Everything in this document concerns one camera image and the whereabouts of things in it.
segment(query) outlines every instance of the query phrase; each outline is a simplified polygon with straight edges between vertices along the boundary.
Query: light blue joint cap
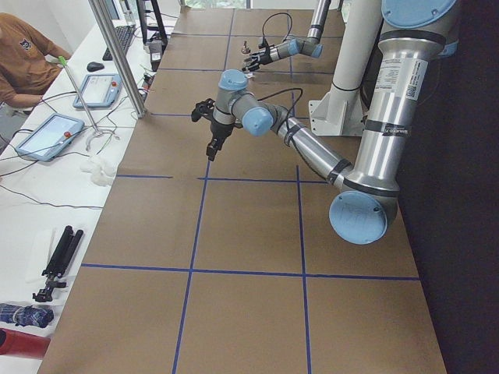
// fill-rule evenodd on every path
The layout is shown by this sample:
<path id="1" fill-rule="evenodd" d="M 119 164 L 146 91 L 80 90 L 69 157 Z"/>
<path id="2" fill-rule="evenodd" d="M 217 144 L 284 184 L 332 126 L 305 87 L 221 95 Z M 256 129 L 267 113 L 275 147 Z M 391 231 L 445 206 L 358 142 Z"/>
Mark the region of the light blue joint cap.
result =
<path id="1" fill-rule="evenodd" d="M 438 58 L 447 58 L 451 57 L 455 52 L 458 51 L 459 41 L 455 41 L 453 43 L 446 44 L 444 50 L 438 54 Z"/>
<path id="2" fill-rule="evenodd" d="M 251 108 L 242 117 L 242 127 L 253 136 L 262 136 L 271 129 L 273 123 L 271 113 L 262 107 Z"/>
<path id="3" fill-rule="evenodd" d="M 388 220 L 381 204 L 364 192 L 345 191 L 329 208 L 333 229 L 347 242 L 369 244 L 381 238 Z"/>
<path id="4" fill-rule="evenodd" d="M 429 25 L 449 11 L 457 0 L 383 0 L 381 13 L 393 27 L 413 29 Z"/>
<path id="5" fill-rule="evenodd" d="M 218 86 L 223 90 L 240 91 L 248 87 L 248 79 L 244 75 L 244 72 L 240 72 L 239 70 L 225 70 L 221 74 Z"/>
<path id="6" fill-rule="evenodd" d="M 288 45 L 288 52 L 290 56 L 297 55 L 299 53 L 298 41 L 296 39 L 292 39 Z"/>
<path id="7" fill-rule="evenodd" d="M 313 50 L 310 56 L 312 56 L 313 58 L 319 58 L 321 53 L 322 53 L 322 44 L 318 44 L 315 46 L 315 49 Z"/>

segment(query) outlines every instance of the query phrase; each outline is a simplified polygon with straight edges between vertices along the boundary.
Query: keyboard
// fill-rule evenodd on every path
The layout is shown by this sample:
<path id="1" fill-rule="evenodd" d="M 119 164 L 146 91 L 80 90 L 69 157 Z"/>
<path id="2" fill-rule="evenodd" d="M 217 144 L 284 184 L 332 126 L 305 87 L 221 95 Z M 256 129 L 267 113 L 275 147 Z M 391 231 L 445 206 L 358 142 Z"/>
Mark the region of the keyboard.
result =
<path id="1" fill-rule="evenodd" d="M 115 27 L 115 31 L 116 34 L 118 35 L 119 43 L 123 48 L 123 52 L 125 52 L 126 55 L 126 52 L 128 51 L 128 48 L 130 47 L 133 40 L 133 33 L 135 31 L 135 26 L 117 26 Z M 102 60 L 104 61 L 112 60 L 109 48 L 106 49 L 104 56 L 102 56 Z"/>

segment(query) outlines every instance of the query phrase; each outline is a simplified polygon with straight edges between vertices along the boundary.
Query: black wall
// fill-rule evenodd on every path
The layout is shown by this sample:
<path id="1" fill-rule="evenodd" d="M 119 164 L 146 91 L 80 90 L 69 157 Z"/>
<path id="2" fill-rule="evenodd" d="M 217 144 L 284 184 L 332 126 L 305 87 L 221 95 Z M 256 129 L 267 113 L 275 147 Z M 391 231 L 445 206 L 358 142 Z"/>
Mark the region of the black wall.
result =
<path id="1" fill-rule="evenodd" d="M 448 373 L 498 374 L 498 0 L 464 1 L 458 53 L 430 70 L 398 173 L 402 215 Z"/>

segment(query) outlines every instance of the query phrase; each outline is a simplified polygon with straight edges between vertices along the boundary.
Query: brown cardboard surface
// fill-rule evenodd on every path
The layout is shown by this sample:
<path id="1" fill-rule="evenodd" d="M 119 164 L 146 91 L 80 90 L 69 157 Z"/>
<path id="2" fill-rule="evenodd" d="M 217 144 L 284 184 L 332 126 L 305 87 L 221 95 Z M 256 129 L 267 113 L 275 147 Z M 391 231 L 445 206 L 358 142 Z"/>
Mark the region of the brown cardboard surface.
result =
<path id="1" fill-rule="evenodd" d="M 202 186 L 195 178 L 118 177 L 83 261 L 189 268 Z"/>
<path id="2" fill-rule="evenodd" d="M 175 35 L 168 42 L 160 68 L 222 70 L 227 43 L 228 37 Z"/>
<path id="3" fill-rule="evenodd" d="M 146 101 L 151 114 L 190 115 L 199 101 L 216 98 L 220 72 L 158 70 Z"/>
<path id="4" fill-rule="evenodd" d="M 301 273 L 296 183 L 210 182 L 196 267 Z"/>
<path id="5" fill-rule="evenodd" d="M 187 9 L 175 24 L 174 34 L 229 35 L 233 9 Z"/>
<path id="6" fill-rule="evenodd" d="M 118 173 L 202 177 L 206 171 L 205 149 L 210 138 L 208 121 L 147 115 L 137 122 Z"/>
<path id="7" fill-rule="evenodd" d="M 210 167 L 215 178 L 296 179 L 296 155 L 274 133 L 259 138 L 239 129 Z"/>
<path id="8" fill-rule="evenodd" d="M 288 13 L 293 17 L 292 35 L 306 37 L 309 33 L 310 23 L 312 22 L 312 10 L 297 10 L 291 9 Z M 323 37 L 343 37 L 345 32 L 345 24 L 343 23 L 342 14 L 336 10 L 330 10 L 327 13 L 326 23 L 324 24 Z"/>
<path id="9" fill-rule="evenodd" d="M 314 374 L 445 374 L 419 282 L 309 279 Z"/>
<path id="10" fill-rule="evenodd" d="M 185 273 L 80 269 L 38 373 L 168 371 L 186 282 Z"/>
<path id="11" fill-rule="evenodd" d="M 262 26 L 265 20 L 278 12 L 285 10 L 273 9 L 237 9 L 234 13 L 232 24 L 232 35 L 262 36 Z M 272 17 L 265 25 L 265 35 L 273 37 L 284 37 L 288 33 L 288 17 L 279 15 Z"/>
<path id="12" fill-rule="evenodd" d="M 189 10 L 175 31 L 219 49 L 229 38 L 236 67 L 244 37 L 234 35 L 253 35 L 275 12 Z M 292 14 L 308 30 L 312 12 Z M 275 17 L 269 30 L 285 34 L 286 23 Z M 337 47 L 342 30 L 327 26 L 336 39 L 326 44 Z M 40 374 L 444 372 L 400 215 L 371 245 L 341 240 L 328 219 L 336 190 L 273 133 L 235 129 L 208 164 L 209 122 L 189 115 L 216 98 L 221 72 L 189 70 L 204 38 L 172 40 L 163 66 L 175 67 L 157 72 Z M 334 64 L 328 53 L 293 63 L 317 72 Z M 261 98 L 302 87 L 296 115 L 308 124 L 308 100 L 331 80 L 262 71 L 248 89 Z M 266 101 L 289 108 L 297 97 Z M 323 141 L 355 161 L 358 138 Z"/>
<path id="13" fill-rule="evenodd" d="M 300 278 L 194 274 L 178 374 L 306 372 Z"/>
<path id="14" fill-rule="evenodd" d="M 387 234 L 370 245 L 341 240 L 329 223 L 338 191 L 303 183 L 303 235 L 308 273 L 418 277 L 400 212 Z"/>
<path id="15" fill-rule="evenodd" d="M 293 73 L 315 72 L 331 74 L 331 72 L 334 71 L 336 62 L 338 61 L 342 39 L 323 38 L 320 43 L 323 45 L 323 49 L 319 58 L 311 58 L 305 55 L 295 55 L 291 57 Z"/>

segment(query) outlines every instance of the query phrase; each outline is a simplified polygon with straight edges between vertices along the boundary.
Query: person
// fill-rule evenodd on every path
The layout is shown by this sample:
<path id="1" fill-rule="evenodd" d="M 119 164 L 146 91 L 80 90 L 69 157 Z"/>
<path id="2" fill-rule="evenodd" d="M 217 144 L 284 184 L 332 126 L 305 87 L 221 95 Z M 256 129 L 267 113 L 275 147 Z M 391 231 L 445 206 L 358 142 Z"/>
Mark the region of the person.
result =
<path id="1" fill-rule="evenodd" d="M 14 108 L 40 102 L 61 71 L 46 55 L 71 57 L 28 23 L 0 13 L 0 102 Z"/>

